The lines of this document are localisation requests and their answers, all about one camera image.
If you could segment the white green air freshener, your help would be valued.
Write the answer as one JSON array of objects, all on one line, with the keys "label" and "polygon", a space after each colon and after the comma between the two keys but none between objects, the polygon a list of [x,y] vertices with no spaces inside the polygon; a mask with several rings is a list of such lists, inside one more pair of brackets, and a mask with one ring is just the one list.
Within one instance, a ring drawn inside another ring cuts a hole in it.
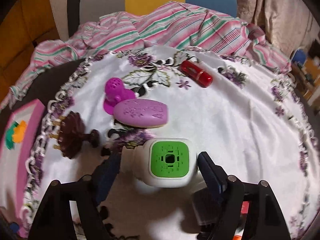
[{"label": "white green air freshener", "polygon": [[197,153],[188,139],[153,138],[134,149],[123,148],[120,172],[153,187],[184,187],[197,173]]}]

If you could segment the white floral embroidered tablecloth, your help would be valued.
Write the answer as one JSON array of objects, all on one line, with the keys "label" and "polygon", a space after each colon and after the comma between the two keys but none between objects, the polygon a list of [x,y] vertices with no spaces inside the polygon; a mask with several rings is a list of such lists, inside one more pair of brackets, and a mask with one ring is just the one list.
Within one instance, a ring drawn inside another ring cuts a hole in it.
[{"label": "white floral embroidered tablecloth", "polygon": [[[180,71],[191,61],[213,77],[203,88]],[[168,106],[163,127],[126,128],[103,109],[108,79],[120,78],[141,99]],[[48,137],[60,115],[78,112],[88,130],[97,129],[110,147],[135,147],[148,138],[184,138],[196,152],[206,151],[226,172],[243,181],[271,184],[292,239],[310,232],[319,208],[319,160],[314,128],[318,121],[305,110],[288,77],[248,59],[223,58],[197,48],[153,46],[113,51],[77,65],[68,81],[49,97],[43,135],[28,160],[35,180],[24,195],[24,226],[33,222],[52,179],[69,182],[91,172],[101,161],[84,144],[68,159]]]}]

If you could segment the red puzzle piece block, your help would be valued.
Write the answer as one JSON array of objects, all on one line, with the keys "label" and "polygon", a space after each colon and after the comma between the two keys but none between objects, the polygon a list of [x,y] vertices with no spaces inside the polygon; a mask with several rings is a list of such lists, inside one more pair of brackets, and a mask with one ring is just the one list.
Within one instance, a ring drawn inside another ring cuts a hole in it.
[{"label": "red puzzle piece block", "polygon": [[249,201],[242,202],[241,214],[248,214]]}]

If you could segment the magenta perforated plastic toy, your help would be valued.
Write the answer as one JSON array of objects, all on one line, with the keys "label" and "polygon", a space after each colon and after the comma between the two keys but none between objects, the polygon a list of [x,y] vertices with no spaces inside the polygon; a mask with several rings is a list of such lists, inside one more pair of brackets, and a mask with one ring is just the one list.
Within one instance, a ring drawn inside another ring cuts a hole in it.
[{"label": "magenta perforated plastic toy", "polygon": [[113,77],[105,84],[105,99],[103,103],[104,111],[107,114],[112,115],[114,107],[118,103],[135,98],[135,93],[130,89],[126,89],[120,78]]}]

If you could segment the green plastic clip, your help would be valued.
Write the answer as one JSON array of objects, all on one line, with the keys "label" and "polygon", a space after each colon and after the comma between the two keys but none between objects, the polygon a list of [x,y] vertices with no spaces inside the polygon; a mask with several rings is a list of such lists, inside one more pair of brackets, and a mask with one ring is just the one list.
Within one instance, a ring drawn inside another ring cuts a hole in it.
[{"label": "green plastic clip", "polygon": [[6,134],[5,134],[5,145],[7,149],[11,150],[15,147],[15,143],[12,139],[12,136],[14,134],[14,129],[18,126],[18,122],[14,121],[11,126],[8,128]]}]

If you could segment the red cylindrical case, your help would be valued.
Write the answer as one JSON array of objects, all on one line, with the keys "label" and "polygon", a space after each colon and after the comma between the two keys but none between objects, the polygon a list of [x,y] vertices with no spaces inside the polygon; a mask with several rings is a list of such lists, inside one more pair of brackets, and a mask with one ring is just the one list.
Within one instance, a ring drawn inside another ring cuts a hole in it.
[{"label": "red cylindrical case", "polygon": [[213,82],[213,77],[209,73],[191,61],[183,61],[180,71],[203,88],[209,87]]}]

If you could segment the yellow plastic clip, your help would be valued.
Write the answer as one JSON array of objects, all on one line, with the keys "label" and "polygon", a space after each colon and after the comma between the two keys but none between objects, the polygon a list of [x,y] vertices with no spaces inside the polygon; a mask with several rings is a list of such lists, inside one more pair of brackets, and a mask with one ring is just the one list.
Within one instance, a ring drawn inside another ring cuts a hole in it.
[{"label": "yellow plastic clip", "polygon": [[27,129],[27,123],[22,120],[16,127],[13,129],[12,141],[14,143],[20,143],[24,139],[25,131]]}]

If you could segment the cluttered side shelf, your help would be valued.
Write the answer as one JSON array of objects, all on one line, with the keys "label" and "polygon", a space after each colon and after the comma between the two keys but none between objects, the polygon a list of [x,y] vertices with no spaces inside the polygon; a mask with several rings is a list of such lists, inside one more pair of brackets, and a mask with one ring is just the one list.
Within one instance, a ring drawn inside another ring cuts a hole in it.
[{"label": "cluttered side shelf", "polygon": [[319,40],[291,55],[291,74],[296,88],[313,108],[319,108]]}]

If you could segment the beige patterned curtain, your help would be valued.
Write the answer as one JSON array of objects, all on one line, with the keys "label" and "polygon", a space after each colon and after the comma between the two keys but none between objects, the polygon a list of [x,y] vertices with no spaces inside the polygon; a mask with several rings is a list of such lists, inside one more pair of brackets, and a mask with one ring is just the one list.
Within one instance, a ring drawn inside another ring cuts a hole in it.
[{"label": "beige patterned curtain", "polygon": [[259,26],[287,56],[319,41],[319,25],[302,0],[237,0],[238,17]]}]

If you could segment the black clear cylindrical container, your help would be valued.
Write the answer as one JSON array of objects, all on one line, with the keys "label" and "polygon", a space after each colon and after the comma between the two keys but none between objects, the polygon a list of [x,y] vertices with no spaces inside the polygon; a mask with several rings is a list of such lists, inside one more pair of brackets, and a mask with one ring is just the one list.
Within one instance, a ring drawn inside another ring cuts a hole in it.
[{"label": "black clear cylindrical container", "polygon": [[193,194],[193,210],[199,226],[215,224],[222,212],[223,198],[214,197],[206,187]]}]

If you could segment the purple oval freshener case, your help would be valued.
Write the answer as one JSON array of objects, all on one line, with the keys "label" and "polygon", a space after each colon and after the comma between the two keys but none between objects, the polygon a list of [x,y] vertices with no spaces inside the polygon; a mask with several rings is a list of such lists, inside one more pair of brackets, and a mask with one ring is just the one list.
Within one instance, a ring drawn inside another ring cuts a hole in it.
[{"label": "purple oval freshener case", "polygon": [[138,128],[161,127],[168,122],[168,107],[149,99],[129,99],[114,107],[114,118],[122,124]]}]

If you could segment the pink white tray box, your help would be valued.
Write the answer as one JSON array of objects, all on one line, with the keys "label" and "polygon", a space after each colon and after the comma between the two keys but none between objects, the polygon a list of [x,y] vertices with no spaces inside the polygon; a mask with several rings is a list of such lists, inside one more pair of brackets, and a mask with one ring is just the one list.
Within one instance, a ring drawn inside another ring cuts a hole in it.
[{"label": "pink white tray box", "polygon": [[[10,222],[19,226],[18,233],[27,237],[23,229],[21,211],[23,207],[24,189],[27,184],[27,168],[25,162],[30,156],[37,128],[42,119],[45,106],[35,99],[13,111],[1,135],[1,211],[4,211]],[[26,124],[24,132],[16,132],[21,140],[9,140],[15,125]]]}]

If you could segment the pink green striped cloth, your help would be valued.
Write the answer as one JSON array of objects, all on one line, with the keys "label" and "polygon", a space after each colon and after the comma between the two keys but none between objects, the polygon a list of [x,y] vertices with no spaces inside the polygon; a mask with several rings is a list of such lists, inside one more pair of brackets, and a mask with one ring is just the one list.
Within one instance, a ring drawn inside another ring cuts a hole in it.
[{"label": "pink green striped cloth", "polygon": [[168,2],[143,16],[124,11],[101,16],[98,22],[80,25],[66,41],[41,42],[31,50],[16,84],[1,89],[1,107],[22,100],[33,81],[50,68],[109,51],[153,45],[180,50],[199,47],[219,55],[243,56],[281,73],[291,70],[289,58],[266,40],[258,26],[197,5]]}]

